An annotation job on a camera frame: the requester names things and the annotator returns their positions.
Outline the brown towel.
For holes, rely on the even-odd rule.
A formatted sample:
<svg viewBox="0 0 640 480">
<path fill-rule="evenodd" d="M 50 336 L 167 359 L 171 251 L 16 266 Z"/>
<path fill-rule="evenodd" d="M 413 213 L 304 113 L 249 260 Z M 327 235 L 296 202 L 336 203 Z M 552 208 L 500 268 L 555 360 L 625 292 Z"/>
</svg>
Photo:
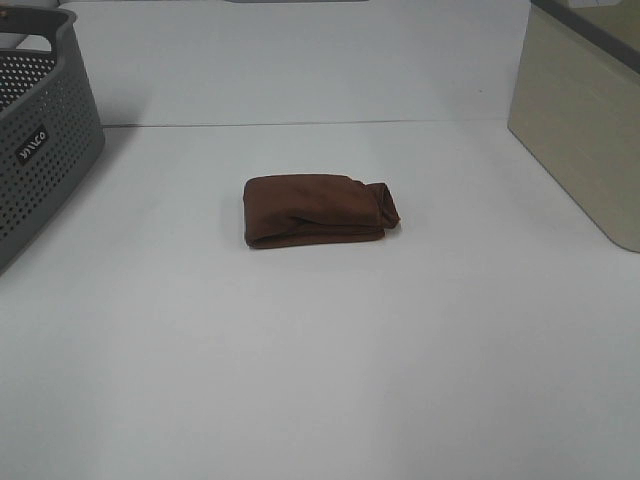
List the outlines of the brown towel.
<svg viewBox="0 0 640 480">
<path fill-rule="evenodd" d="M 246 244 L 254 249 L 382 239 L 400 222 L 389 188 L 343 175 L 271 175 L 243 191 Z"/>
</svg>

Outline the beige plastic storage box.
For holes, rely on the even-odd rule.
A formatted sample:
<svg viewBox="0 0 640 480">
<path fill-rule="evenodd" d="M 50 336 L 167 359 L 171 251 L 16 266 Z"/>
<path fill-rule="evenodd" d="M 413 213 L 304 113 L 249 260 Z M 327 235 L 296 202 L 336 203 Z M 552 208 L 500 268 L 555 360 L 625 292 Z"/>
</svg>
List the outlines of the beige plastic storage box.
<svg viewBox="0 0 640 480">
<path fill-rule="evenodd" d="M 611 242 L 638 251 L 638 2 L 531 2 L 507 126 Z"/>
</svg>

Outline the grey perforated plastic basket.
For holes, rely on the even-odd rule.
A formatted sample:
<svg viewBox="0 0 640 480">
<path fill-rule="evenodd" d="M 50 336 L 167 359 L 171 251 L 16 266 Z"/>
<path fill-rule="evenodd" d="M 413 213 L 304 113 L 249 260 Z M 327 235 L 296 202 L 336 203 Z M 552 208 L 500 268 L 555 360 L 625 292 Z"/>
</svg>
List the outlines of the grey perforated plastic basket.
<svg viewBox="0 0 640 480">
<path fill-rule="evenodd" d="M 1 52 L 1 265 L 46 226 L 105 146 L 75 13 L 4 6 L 1 30 L 40 36 L 49 50 Z"/>
</svg>

